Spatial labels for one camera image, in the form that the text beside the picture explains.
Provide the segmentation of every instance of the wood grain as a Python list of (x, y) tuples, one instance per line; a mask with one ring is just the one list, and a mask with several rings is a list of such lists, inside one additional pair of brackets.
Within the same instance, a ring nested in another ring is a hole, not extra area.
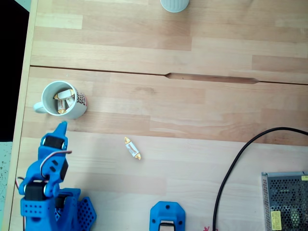
[(306, 0), (39, 0), (38, 15), (35, 66), (308, 82)]
[(8, 231), (10, 228), (13, 194), (15, 192), (15, 177), (16, 177), (17, 162), (18, 162), (19, 150), (20, 150), (21, 131), (23, 127), (24, 109), (25, 109), (25, 103), (26, 103), (26, 92), (27, 92), (27, 86), (28, 86), (30, 58), (31, 58), (31, 51), (32, 51), (35, 19), (36, 19), (36, 14), (37, 14), (37, 6), (38, 6), (38, 0), (32, 0), (31, 1), (31, 12), (30, 12), (29, 21), (28, 21), (27, 36), (26, 36), (26, 47), (25, 47), (25, 53), (24, 53), (23, 69), (21, 73), (21, 82), (20, 82), (20, 88), (19, 88), (18, 105), (17, 105), (13, 145), (12, 145), (12, 152), (11, 152), (10, 171), (9, 171), (9, 176), (8, 176), (8, 183), (7, 183), (5, 204), (4, 204), (4, 211), (3, 211), (3, 219), (2, 219), (2, 227), (1, 227), (2, 231)]
[[(38, 144), (49, 125), (40, 126), (40, 132), (27, 129), (23, 134), (18, 176), (24, 176), (37, 158)], [(184, 207), (186, 230), (204, 230), (211, 226), (220, 183), (244, 145), (129, 135), (141, 152), (139, 161), (124, 145), (128, 134), (71, 131), (71, 121), (68, 130), (68, 149), (73, 153), (67, 156), (69, 168), (61, 187), (81, 188), (81, 197), (91, 198), (98, 215), (93, 231), (147, 230), (150, 209), (160, 200), (177, 201)], [(308, 147), (252, 144), (224, 189), (219, 230), (264, 230), (261, 172), (307, 170), (307, 153)], [(20, 199), (14, 196), (11, 231), (22, 228)]]
[[(87, 112), (70, 121), (73, 131), (248, 141), (272, 127), (308, 129), (308, 86), (239, 84), (169, 79), (164, 76), (32, 67), (23, 136), (44, 133), (61, 121), (32, 106), (45, 86), (70, 82), (84, 92)], [(257, 142), (304, 145), (304, 136), (276, 132)]]

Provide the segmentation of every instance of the blue plastic part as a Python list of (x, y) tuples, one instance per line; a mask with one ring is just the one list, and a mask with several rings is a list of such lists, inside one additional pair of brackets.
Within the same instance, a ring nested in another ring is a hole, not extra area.
[[(67, 149), (67, 137), (65, 136), (67, 123), (62, 122), (53, 133), (46, 134), (41, 141), (38, 149), (38, 161), (34, 162), (28, 169), (26, 178), (20, 184), (19, 193), (24, 195), (24, 187), (35, 180), (44, 179), (39, 170), (42, 161), (57, 149), (43, 146), (43, 141), (48, 136), (54, 136), (64, 140), (62, 150)], [(43, 175), (47, 176), (49, 181), (44, 189), (47, 197), (42, 201), (29, 201), (23, 198), (21, 200), (21, 215), (26, 217), (26, 231), (89, 231), (94, 221), (96, 213), (88, 197), (78, 201), (80, 189), (60, 189), (61, 169), (63, 164), (67, 165), (65, 154), (56, 154), (48, 159), (43, 165)], [(55, 198), (58, 195), (66, 196), (64, 208), (55, 207)]]
[(173, 221), (175, 231), (185, 231), (185, 211), (177, 202), (160, 201), (150, 211), (150, 231), (159, 231), (162, 220)]
[[(38, 161), (34, 162), (29, 168), (26, 173), (26, 178), (23, 180), (23, 182), (20, 184), (19, 187), (19, 194), (24, 195), (24, 187), (25, 185), (29, 184), (30, 182), (33, 182), (34, 180), (46, 180), (43, 178), (40, 174), (39, 167), (43, 160), (51, 153), (55, 151), (61, 151), (67, 149), (68, 139), (65, 136), (67, 128), (67, 122), (62, 122), (58, 125), (56, 130), (52, 133), (47, 133), (45, 136), (43, 136), (40, 147), (38, 149)], [(44, 146), (43, 142), (48, 136), (53, 136), (56, 138), (60, 138), (64, 140), (64, 144), (62, 149), (56, 149), (48, 146)], [(48, 159), (45, 164), (43, 165), (42, 172), (44, 176), (48, 176), (49, 181), (46, 185), (45, 195), (47, 197), (56, 197), (59, 193), (59, 183), (63, 182), (63, 179), (61, 179), (61, 169), (64, 163), (67, 164), (66, 161), (66, 154), (56, 154), (52, 158)]]

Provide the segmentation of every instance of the blue 3d printed part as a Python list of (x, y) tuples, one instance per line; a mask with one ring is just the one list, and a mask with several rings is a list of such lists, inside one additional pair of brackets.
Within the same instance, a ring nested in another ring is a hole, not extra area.
[(26, 231), (89, 231), (96, 213), (88, 197), (78, 201), (80, 189), (60, 189), (68, 163), (67, 123), (47, 133), (34, 162), (19, 186), (21, 215), (26, 218)]
[(177, 202), (160, 201), (152, 207), (150, 231), (159, 231), (162, 225), (173, 226), (175, 231), (185, 231), (185, 211)]

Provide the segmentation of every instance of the metal mesh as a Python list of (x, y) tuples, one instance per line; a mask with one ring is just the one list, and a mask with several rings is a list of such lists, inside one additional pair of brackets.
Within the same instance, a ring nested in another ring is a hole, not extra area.
[(308, 181), (300, 176), (268, 178), (271, 211), (281, 212), (283, 231), (308, 231)]
[(269, 192), (268, 192), (267, 178), (263, 178), (263, 202), (264, 202), (266, 230), (271, 230), (270, 209), (269, 209), (270, 203), (269, 203)]

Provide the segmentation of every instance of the mug handle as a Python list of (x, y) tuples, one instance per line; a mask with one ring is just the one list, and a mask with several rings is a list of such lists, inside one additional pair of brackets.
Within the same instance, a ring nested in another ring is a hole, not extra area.
[(36, 113), (47, 113), (43, 106), (43, 102), (38, 102), (33, 106), (33, 109)]

